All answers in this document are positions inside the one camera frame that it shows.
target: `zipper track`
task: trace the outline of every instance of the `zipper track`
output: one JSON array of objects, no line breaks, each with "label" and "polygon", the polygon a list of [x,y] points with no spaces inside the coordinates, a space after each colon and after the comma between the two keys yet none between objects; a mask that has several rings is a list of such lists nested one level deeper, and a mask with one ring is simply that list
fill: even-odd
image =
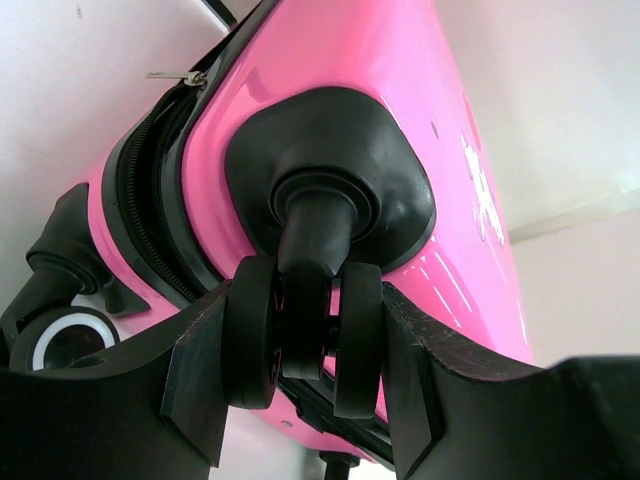
[{"label": "zipper track", "polygon": [[[169,253],[171,261],[179,263],[179,255],[175,253],[175,247],[171,237],[168,234],[168,226],[166,219],[162,215],[162,203],[160,197],[160,163],[162,161],[163,150],[166,147],[171,132],[179,125],[172,125],[172,121],[179,118],[180,113],[184,113],[184,109],[193,103],[195,98],[195,90],[184,84],[178,84],[171,90],[167,91],[158,103],[153,107],[149,115],[135,129],[129,139],[126,141],[122,154],[118,161],[118,197],[121,205],[121,214],[125,223],[130,227],[131,238],[136,245],[139,253],[151,267],[160,274],[173,288],[175,288],[187,301],[193,303],[204,293],[203,288],[194,285],[192,279],[186,274],[184,268],[172,267],[167,259],[166,254]],[[148,141],[154,140],[154,131],[157,131],[157,121],[165,117],[166,121],[162,122],[160,137],[157,138],[157,147],[149,148]],[[149,155],[151,157],[151,171],[140,171],[148,165]],[[150,184],[146,185],[151,191],[145,192],[145,185],[140,185],[140,174],[150,175]],[[161,252],[162,247],[158,248],[157,239],[151,238],[149,233],[151,225],[148,219],[143,217],[144,205],[141,205],[140,195],[151,194],[152,210],[154,210],[153,218],[160,220],[160,234],[162,244],[165,249],[165,255]]]}]

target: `white wall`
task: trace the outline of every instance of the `white wall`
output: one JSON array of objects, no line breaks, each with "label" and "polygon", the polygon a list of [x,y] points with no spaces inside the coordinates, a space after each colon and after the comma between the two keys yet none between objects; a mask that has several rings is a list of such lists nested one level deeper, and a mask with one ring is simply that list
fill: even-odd
[{"label": "white wall", "polygon": [[640,354],[640,210],[514,246],[536,363]]},{"label": "white wall", "polygon": [[210,480],[303,480],[312,462],[300,446],[246,410],[230,409],[220,468]]}]

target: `black spinner wheel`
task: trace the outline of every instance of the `black spinner wheel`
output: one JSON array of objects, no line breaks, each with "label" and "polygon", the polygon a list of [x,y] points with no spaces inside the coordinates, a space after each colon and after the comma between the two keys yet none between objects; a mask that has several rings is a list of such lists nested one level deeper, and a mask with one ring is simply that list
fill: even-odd
[{"label": "black spinner wheel", "polygon": [[222,368],[229,405],[268,408],[280,368],[275,343],[277,263],[245,257],[231,283],[222,328]]},{"label": "black spinner wheel", "polygon": [[380,268],[345,263],[340,290],[334,414],[371,418],[382,370],[384,313]]}]

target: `black rubber trim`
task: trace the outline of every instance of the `black rubber trim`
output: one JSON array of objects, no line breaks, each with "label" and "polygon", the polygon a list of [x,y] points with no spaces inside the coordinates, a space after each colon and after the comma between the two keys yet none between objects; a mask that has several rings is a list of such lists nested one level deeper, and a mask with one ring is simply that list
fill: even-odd
[{"label": "black rubber trim", "polygon": [[[235,60],[276,4],[277,0],[263,1],[252,14],[245,18],[241,25],[196,64],[195,70],[208,70],[208,76],[212,78],[208,78],[206,87],[198,91],[197,104],[185,127],[178,135],[179,140],[169,147],[167,154],[162,159],[161,196],[166,225],[171,234],[171,244],[176,247],[181,259],[205,289],[214,288],[222,280],[222,276],[215,271],[200,248],[187,216],[182,196],[182,155],[189,133],[195,123],[226,78]],[[114,243],[136,274],[172,304],[184,308],[189,305],[190,300],[180,294],[171,281],[163,278],[149,264],[148,259],[145,258],[147,255],[140,252],[139,247],[136,247],[136,243],[140,243],[139,240],[131,237],[133,232],[129,231],[123,220],[117,194],[116,171],[123,146],[129,136],[135,132],[135,128],[118,142],[105,165],[102,181],[105,219]]]},{"label": "black rubber trim", "polygon": [[280,376],[278,386],[296,406],[299,418],[309,426],[346,440],[381,465],[394,470],[391,445],[363,428],[358,421],[335,417],[333,404],[315,390],[312,382]]},{"label": "black rubber trim", "polygon": [[170,219],[168,223],[171,236],[176,245],[179,246],[180,253],[194,274],[208,288],[213,288],[210,286],[212,284],[212,278],[217,281],[222,281],[223,277],[218,272],[215,272],[211,262],[200,247],[191,227],[182,190],[182,158],[187,140],[196,122],[209,106],[211,99],[218,91],[240,54],[271,14],[277,3],[278,0],[263,0],[211,54],[196,65],[195,70],[204,70],[202,62],[215,59],[215,63],[209,68],[207,84],[199,94],[198,103],[191,117],[187,120],[178,141],[167,152],[162,163],[162,204],[165,215]]},{"label": "black rubber trim", "polygon": [[[159,198],[159,194],[154,195],[159,190],[158,169],[154,166],[159,161],[157,148],[165,141],[163,135],[171,131],[170,122],[181,111],[184,102],[190,101],[193,91],[183,84],[167,91],[122,143],[116,161],[111,161],[113,157],[109,159],[103,177],[107,222],[113,224],[117,217],[116,221],[122,222],[128,232],[129,244],[118,245],[123,256],[129,261],[128,253],[137,254],[138,269],[144,264],[153,272],[162,282],[152,286],[179,307],[199,298],[204,288],[187,268],[182,267],[173,241],[163,232],[163,212],[154,203],[154,199]],[[139,271],[136,264],[132,267]]]},{"label": "black rubber trim", "polygon": [[231,27],[237,22],[236,17],[231,13],[231,10],[222,2],[222,0],[202,0],[208,5],[213,13],[215,13],[220,20],[222,20],[228,27]]},{"label": "black rubber trim", "polygon": [[183,88],[188,90],[186,97],[172,108],[170,117],[164,122],[160,135],[154,138],[157,143],[155,146],[153,165],[151,167],[151,196],[155,221],[157,222],[156,225],[159,227],[160,234],[166,240],[169,247],[170,261],[173,264],[174,272],[178,278],[182,279],[185,286],[191,286],[191,296],[185,295],[185,297],[190,301],[194,301],[208,290],[216,287],[219,281],[216,277],[209,276],[207,280],[210,280],[210,282],[203,282],[201,275],[195,274],[191,265],[185,261],[185,255],[182,254],[183,250],[181,250],[179,244],[175,243],[171,235],[171,229],[169,227],[170,218],[167,217],[167,212],[162,204],[161,185],[162,159],[166,154],[167,146],[171,145],[178,137],[197,101],[196,89],[186,86]]},{"label": "black rubber trim", "polygon": [[[294,204],[291,200],[281,212],[274,208],[283,182],[304,174],[302,179],[310,186],[325,188],[319,173],[349,179],[366,192],[370,204],[354,202],[359,196],[340,187],[367,224],[359,231],[356,221],[347,261],[372,263],[387,273],[428,241],[436,223],[436,202],[428,173],[400,125],[375,98],[325,86],[254,113],[229,142],[225,154],[229,192],[257,252],[282,254],[288,230],[282,223],[289,223],[282,216]],[[331,187],[338,189],[335,182]],[[294,244],[306,248],[305,240],[299,235]]]}]

